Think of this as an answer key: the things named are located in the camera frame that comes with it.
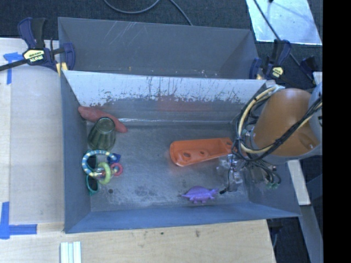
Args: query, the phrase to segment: green cup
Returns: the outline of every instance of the green cup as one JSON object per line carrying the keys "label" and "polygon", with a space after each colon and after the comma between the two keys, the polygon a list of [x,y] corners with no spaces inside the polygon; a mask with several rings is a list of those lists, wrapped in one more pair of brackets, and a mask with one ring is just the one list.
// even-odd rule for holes
{"label": "green cup", "polygon": [[109,117],[98,119],[88,135],[91,149],[111,150],[116,142],[115,127],[115,123]]}

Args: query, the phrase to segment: pink toy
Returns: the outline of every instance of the pink toy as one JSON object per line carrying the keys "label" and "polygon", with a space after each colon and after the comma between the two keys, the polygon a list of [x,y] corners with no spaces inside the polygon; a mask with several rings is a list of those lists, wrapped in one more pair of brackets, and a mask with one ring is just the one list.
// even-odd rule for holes
{"label": "pink toy", "polygon": [[121,123],[120,120],[118,120],[115,116],[112,116],[111,114],[108,114],[102,110],[94,109],[92,107],[80,106],[78,107],[78,112],[85,120],[88,120],[93,123],[95,123],[101,117],[109,117],[115,123],[117,132],[126,133],[128,131],[126,126],[123,123]]}
{"label": "pink toy", "polygon": [[206,203],[208,199],[214,199],[214,195],[218,193],[218,189],[206,189],[202,186],[192,187],[186,194],[182,195],[196,204],[197,202]]}

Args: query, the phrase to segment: wooden table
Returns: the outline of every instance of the wooden table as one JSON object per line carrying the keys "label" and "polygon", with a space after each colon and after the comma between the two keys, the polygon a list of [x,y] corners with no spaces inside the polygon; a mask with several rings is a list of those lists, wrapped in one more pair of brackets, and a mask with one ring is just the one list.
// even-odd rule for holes
{"label": "wooden table", "polygon": [[[1,58],[0,65],[5,64]],[[10,197],[11,85],[6,78],[7,72],[0,72],[0,202]],[[36,235],[0,239],[0,261],[60,262],[60,243],[79,241],[83,263],[276,262],[265,220],[78,234],[65,234],[63,227],[63,222],[40,223]]]}

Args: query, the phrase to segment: black cable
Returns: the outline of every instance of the black cable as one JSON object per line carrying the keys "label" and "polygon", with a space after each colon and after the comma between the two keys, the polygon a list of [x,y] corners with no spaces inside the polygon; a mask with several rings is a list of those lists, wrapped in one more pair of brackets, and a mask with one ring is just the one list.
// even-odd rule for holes
{"label": "black cable", "polygon": [[[103,0],[111,9],[117,11],[117,12],[120,12],[120,13],[123,13],[123,14],[141,14],[141,13],[144,13],[150,9],[152,9],[154,6],[156,6],[156,4],[159,3],[160,0],[156,0],[155,3],[153,3],[151,6],[143,9],[143,10],[139,10],[139,11],[134,11],[134,12],[129,12],[129,11],[125,11],[125,10],[121,10],[121,9],[118,9],[114,6],[112,6],[107,0]],[[186,20],[188,21],[188,23],[190,25],[193,25],[190,21],[190,19],[188,18],[188,16],[184,13],[184,11],[181,9],[181,7],[174,1],[174,0],[169,0],[171,1],[171,3],[180,11],[180,13],[186,18]]]}

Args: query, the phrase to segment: blue clamp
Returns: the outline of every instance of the blue clamp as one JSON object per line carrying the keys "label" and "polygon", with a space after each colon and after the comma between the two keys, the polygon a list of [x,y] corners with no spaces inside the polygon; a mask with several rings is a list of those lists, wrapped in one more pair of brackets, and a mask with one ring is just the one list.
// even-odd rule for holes
{"label": "blue clamp", "polygon": [[64,43],[62,48],[51,49],[45,48],[45,42],[42,37],[42,29],[45,19],[33,19],[26,18],[19,22],[18,31],[21,39],[23,39],[28,50],[22,54],[22,59],[15,62],[8,63],[0,66],[0,71],[11,69],[13,67],[28,64],[28,65],[40,65],[47,67],[55,72],[59,72],[58,62],[55,60],[56,54],[65,53],[65,62],[69,70],[72,70],[75,65],[75,51],[73,44],[68,42]]}

